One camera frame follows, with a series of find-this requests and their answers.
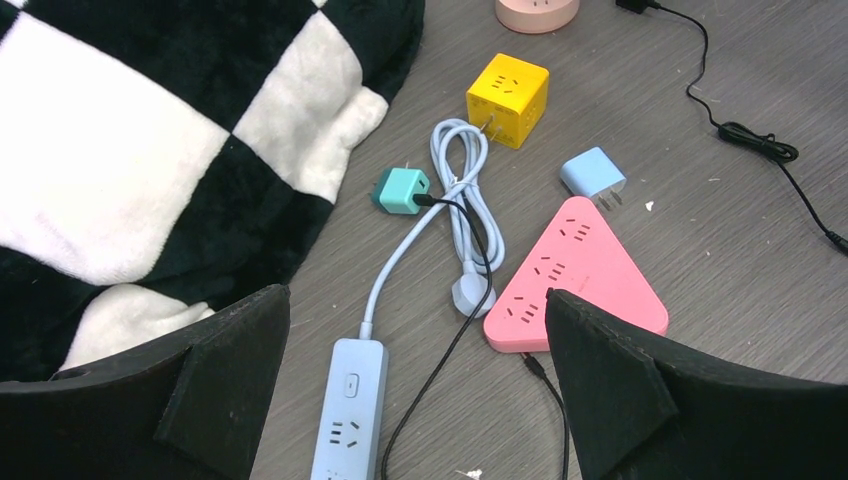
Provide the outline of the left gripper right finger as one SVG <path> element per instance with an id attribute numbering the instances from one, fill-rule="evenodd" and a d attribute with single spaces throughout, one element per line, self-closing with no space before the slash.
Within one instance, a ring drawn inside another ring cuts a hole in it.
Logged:
<path id="1" fill-rule="evenodd" d="M 770 373 L 564 291 L 545 323 L 586 479 L 843 479 L 847 388 Z"/>

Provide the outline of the light blue plug adapter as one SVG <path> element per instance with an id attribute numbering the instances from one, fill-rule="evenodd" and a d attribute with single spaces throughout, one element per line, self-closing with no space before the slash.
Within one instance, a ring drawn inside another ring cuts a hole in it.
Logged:
<path id="1" fill-rule="evenodd" d="M 559 177 L 572 195 L 586 197 L 608 211 L 614 204 L 623 204 L 621 191 L 627 179 L 599 146 L 566 161 Z"/>

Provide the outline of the black power adapter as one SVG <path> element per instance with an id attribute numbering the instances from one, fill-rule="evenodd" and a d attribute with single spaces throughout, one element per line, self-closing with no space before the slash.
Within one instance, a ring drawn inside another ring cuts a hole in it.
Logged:
<path id="1" fill-rule="evenodd" d="M 747 126 L 736 121 L 718 122 L 715 119 L 713 111 L 709 104 L 705 100 L 693 94 L 693 89 L 695 88 L 696 84 L 703 78 L 706 73 L 707 57 L 710 46 L 710 37 L 706 27 L 697 19 L 684 13 L 665 7 L 661 5 L 658 1 L 615 0 L 614 3 L 618 8 L 621 8 L 637 15 L 644 14 L 648 9 L 664 12 L 666 14 L 683 19 L 684 21 L 690 22 L 700 31 L 700 34 L 703 39 L 703 49 L 700 55 L 699 72 L 697 76 L 686 86 L 685 95 L 690 100 L 696 102 L 705 109 L 707 113 L 707 120 L 715 128 L 717 137 L 721 141 L 733 145 L 735 147 L 755 152 L 756 154 L 762 156 L 764 159 L 777 166 L 783 173 L 783 175 L 786 177 L 786 179 L 789 181 L 790 185 L 793 187 L 795 192 L 800 197 L 805 208 L 811 215 L 814 223 L 821 230 L 822 234 L 827 239 L 827 241 L 835 248 L 836 251 L 846 256 L 847 239 L 825 225 L 825 223 L 821 220 L 820 216 L 816 212 L 813 204 L 802 190 L 801 186 L 798 184 L 798 182 L 795 180 L 795 178 L 792 176 L 792 174 L 786 167 L 787 164 L 794 162 L 799 158 L 799 150 L 791 144 L 778 141 L 776 135 L 773 133 L 768 133 L 765 135 L 757 134 Z"/>

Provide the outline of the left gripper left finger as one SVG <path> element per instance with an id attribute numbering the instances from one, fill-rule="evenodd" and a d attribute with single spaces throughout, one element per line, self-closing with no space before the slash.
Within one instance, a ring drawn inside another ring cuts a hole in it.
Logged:
<path id="1" fill-rule="evenodd" d="M 290 327 L 271 285 L 42 382 L 1 386 L 5 479 L 246 479 Z"/>

